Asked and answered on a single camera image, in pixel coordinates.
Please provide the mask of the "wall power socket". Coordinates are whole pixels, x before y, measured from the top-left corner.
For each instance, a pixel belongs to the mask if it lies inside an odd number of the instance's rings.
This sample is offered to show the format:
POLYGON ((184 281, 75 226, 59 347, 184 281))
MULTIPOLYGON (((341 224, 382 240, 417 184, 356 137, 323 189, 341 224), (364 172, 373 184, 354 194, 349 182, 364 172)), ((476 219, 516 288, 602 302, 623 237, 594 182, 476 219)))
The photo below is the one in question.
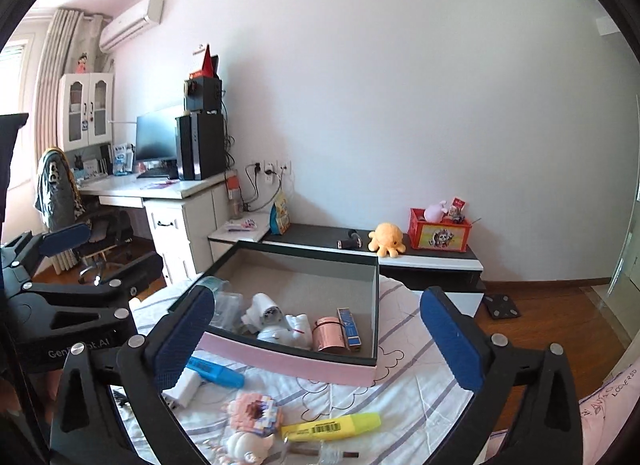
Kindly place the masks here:
POLYGON ((257 170, 258 173, 265 173, 267 176, 291 176, 292 164, 289 160, 285 162, 257 162, 257 160, 250 161, 250 167, 257 170))

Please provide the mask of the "black office chair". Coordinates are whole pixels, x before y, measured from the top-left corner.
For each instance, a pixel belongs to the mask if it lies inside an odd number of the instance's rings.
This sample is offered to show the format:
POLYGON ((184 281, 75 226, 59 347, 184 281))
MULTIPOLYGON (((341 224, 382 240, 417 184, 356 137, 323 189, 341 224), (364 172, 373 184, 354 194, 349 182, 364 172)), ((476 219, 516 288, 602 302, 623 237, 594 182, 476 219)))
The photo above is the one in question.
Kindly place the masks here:
POLYGON ((100 204, 85 205, 70 163, 58 147, 49 147, 40 157, 35 208, 47 233, 76 224, 87 225, 90 230, 87 242, 49 257, 57 274, 82 263, 84 267, 79 271, 78 283, 85 284, 91 274, 93 284, 99 285, 108 269, 122 266, 108 260, 111 251, 125 248, 126 258, 131 260, 127 245, 134 237, 134 229, 128 214, 100 204))

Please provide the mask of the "white dog figurine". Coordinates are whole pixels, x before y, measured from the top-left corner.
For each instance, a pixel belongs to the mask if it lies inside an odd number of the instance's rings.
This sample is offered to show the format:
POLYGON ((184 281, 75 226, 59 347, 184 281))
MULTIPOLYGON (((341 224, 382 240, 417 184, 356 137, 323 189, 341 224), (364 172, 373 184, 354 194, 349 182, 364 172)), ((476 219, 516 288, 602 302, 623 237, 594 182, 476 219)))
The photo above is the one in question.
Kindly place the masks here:
POLYGON ((311 327, 307 315, 287 315, 283 326, 268 326, 257 335, 258 341, 298 349, 312 348, 311 327))

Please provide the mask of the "yellow highlighter pen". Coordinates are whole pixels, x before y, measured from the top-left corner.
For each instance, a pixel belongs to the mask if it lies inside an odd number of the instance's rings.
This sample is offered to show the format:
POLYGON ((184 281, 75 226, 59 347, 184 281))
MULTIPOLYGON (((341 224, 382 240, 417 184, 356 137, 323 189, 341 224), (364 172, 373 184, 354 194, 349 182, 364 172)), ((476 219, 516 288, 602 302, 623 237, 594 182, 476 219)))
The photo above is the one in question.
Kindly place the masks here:
POLYGON ((382 419, 378 413, 356 413, 282 426, 280 435, 283 440, 291 442, 337 441, 370 433, 381 426, 382 419))

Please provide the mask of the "pink building block toy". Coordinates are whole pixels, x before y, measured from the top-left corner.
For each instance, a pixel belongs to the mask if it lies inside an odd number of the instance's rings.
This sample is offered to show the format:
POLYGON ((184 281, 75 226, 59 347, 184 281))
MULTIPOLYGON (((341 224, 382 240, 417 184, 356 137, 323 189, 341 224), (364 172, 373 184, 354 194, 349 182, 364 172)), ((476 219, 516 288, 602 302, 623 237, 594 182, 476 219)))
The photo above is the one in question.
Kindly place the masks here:
POLYGON ((261 393, 238 393, 224 408, 229 426, 235 431, 268 437, 277 433, 282 413, 277 401, 261 393))

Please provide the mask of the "red toy crate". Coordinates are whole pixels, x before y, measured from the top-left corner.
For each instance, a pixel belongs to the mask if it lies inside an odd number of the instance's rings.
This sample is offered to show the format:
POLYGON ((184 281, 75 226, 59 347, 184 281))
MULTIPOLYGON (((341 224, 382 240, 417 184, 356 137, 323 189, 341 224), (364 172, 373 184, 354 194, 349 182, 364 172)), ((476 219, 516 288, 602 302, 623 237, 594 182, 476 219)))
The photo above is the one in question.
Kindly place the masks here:
POLYGON ((444 219, 439 223, 427 222, 424 209, 410 209, 408 237, 411 248, 416 251, 425 249, 464 253, 471 230, 472 224, 469 221, 454 223, 444 219))

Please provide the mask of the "black bathroom scale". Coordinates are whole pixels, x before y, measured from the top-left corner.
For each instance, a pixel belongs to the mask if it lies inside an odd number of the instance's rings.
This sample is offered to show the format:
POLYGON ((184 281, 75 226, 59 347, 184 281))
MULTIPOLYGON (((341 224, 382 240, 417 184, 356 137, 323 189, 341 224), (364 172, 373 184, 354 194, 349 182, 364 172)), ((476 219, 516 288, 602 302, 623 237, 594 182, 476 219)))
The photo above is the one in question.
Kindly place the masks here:
POLYGON ((520 310, 508 295, 485 294, 483 303, 493 320, 517 319, 521 316, 520 310))

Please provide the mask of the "black speaker box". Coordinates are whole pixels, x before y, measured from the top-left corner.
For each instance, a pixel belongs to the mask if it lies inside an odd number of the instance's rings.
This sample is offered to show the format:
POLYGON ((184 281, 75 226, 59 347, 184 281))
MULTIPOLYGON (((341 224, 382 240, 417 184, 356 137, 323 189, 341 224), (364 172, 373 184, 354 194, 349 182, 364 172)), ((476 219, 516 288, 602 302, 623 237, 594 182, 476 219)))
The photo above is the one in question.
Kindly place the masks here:
POLYGON ((222 112, 222 80, 217 77, 195 77, 183 83, 183 106, 186 112, 222 112))

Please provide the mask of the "snack bag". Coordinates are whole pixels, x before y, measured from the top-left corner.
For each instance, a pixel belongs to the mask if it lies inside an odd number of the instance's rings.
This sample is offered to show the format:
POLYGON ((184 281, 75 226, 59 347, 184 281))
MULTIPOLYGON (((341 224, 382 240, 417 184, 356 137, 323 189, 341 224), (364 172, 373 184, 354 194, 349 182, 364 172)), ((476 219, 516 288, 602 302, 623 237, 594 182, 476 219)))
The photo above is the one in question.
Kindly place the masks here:
POLYGON ((288 213, 288 198, 286 194, 280 190, 271 204, 269 225, 270 233, 273 235, 282 235, 290 227, 291 220, 288 213))

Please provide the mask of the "clear glass bottle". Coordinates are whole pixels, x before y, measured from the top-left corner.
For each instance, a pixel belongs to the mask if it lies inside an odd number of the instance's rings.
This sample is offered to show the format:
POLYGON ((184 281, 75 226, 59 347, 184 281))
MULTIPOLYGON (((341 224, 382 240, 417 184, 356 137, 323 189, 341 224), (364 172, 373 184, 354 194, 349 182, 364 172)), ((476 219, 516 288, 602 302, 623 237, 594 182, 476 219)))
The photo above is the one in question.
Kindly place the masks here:
POLYGON ((315 447, 305 447, 298 442, 285 438, 283 443, 282 459, 286 459, 290 455, 314 457, 319 465, 337 465, 343 463, 345 459, 360 458, 360 453, 357 451, 343 451, 333 448, 325 442, 320 442, 315 447))

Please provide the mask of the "rose gold metal cup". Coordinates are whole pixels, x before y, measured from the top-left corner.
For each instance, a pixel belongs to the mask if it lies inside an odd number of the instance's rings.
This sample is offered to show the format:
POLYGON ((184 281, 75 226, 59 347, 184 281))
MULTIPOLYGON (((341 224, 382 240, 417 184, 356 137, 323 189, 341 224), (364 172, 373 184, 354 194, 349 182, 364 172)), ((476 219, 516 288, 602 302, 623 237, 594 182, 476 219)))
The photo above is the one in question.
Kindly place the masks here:
POLYGON ((323 317, 314 322, 312 343, 318 352, 341 352, 347 349, 343 326, 337 317, 323 317))

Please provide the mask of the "orange cap bottle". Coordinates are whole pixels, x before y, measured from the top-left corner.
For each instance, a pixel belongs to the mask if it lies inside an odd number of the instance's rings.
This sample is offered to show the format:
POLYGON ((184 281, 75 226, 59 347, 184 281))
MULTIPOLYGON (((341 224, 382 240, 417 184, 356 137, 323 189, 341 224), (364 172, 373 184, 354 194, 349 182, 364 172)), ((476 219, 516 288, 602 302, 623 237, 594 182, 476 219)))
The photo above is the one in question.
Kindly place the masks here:
POLYGON ((243 199, 240 188, 240 180, 236 176, 230 176, 226 180, 228 199, 230 206, 230 217, 240 219, 243 214, 243 199))

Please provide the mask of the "red paper flag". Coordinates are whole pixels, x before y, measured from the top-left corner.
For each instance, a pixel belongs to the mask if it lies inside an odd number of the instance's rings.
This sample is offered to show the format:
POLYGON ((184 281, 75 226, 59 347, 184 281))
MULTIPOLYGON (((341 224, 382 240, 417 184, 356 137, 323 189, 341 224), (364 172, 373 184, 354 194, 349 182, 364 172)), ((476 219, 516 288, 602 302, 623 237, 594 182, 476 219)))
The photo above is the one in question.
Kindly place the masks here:
POLYGON ((202 58, 202 66, 200 69, 196 70, 195 72, 192 72, 189 75, 190 79, 195 79, 198 77, 205 77, 205 78, 217 78, 218 74, 217 74, 217 69, 218 69, 218 62, 219 62, 219 56, 218 55, 212 55, 210 53, 210 49, 209 49, 209 45, 206 44, 205 47, 201 47, 198 49, 198 51, 195 52, 195 55, 198 54, 202 54, 203 58, 202 58))

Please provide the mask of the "baby doll figurine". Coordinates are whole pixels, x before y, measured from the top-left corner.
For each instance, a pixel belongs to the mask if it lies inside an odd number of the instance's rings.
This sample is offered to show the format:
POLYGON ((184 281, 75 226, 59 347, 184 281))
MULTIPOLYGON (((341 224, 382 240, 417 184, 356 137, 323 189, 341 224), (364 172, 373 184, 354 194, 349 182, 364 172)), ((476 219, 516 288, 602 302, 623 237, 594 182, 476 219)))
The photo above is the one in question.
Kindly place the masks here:
POLYGON ((255 464, 265 462, 274 444, 274 434, 260 437, 248 431, 236 431, 224 444, 225 464, 255 464))

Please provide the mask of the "pink storage box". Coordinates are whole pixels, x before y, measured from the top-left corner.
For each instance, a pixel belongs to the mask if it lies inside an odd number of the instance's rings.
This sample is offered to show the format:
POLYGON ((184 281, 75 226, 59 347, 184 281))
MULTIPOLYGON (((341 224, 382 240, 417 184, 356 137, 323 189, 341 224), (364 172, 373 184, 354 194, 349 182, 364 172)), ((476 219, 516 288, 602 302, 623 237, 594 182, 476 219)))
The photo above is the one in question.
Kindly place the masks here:
POLYGON ((215 313, 201 349, 266 371, 349 386, 378 365, 378 262, 240 242, 198 276, 215 313))

